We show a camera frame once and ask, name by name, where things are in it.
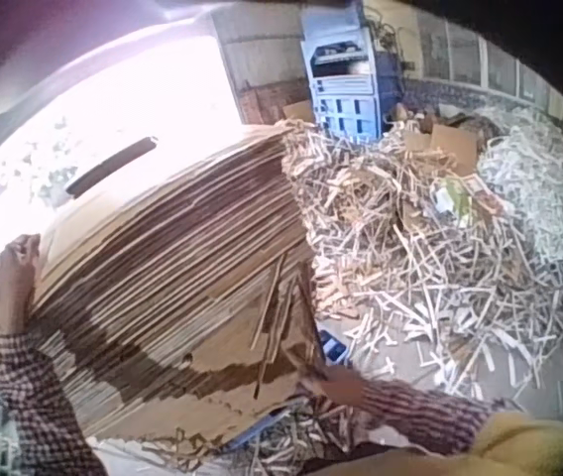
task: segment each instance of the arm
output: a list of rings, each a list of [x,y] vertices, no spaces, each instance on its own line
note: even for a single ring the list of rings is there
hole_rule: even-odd
[[[336,404],[379,417],[409,442],[444,455],[467,451],[493,413],[490,405],[422,392],[398,380],[369,381],[341,366],[326,368],[324,377],[307,387]]]
[[[22,468],[28,474],[105,475],[83,438],[52,360],[35,349],[26,332],[39,238],[24,239],[25,254],[19,244],[11,244],[0,256],[0,397],[17,425]]]

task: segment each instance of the bright window light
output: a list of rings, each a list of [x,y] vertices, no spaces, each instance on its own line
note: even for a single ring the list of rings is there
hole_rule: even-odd
[[[162,156],[173,173],[174,163],[199,159],[217,131],[239,125],[212,37],[156,47],[95,74],[0,146],[0,251],[22,233],[43,232],[65,185],[123,147],[157,137],[172,151]]]

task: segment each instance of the plaid shirt sleeve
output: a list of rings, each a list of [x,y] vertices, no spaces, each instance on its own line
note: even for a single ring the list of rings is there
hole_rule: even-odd
[[[83,438],[52,360],[28,334],[0,336],[0,397],[16,422],[26,474],[107,474]]]
[[[495,405],[422,392],[399,380],[367,381],[360,409],[388,424],[410,443],[449,455],[469,450]]]

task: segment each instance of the person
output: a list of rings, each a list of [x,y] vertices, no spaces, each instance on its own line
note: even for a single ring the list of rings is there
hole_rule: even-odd
[[[0,254],[0,398],[15,421],[21,471],[32,475],[105,475],[79,428],[52,360],[27,331],[39,235],[23,235]]]
[[[27,316],[39,236],[22,236],[0,256],[0,397],[17,423],[27,474],[105,474],[85,442],[50,358],[33,347]],[[305,381],[308,390],[395,428],[426,452],[383,449],[335,462],[316,475],[554,475],[563,472],[563,423],[498,412],[495,405],[423,392],[398,380],[370,381],[341,366]]]

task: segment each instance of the hand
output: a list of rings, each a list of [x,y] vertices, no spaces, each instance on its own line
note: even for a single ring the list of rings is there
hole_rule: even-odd
[[[24,332],[35,286],[40,235],[22,235],[0,254],[0,327],[3,332]]]
[[[333,365],[301,379],[303,386],[337,405],[358,407],[363,402],[365,380],[357,372],[342,365]]]

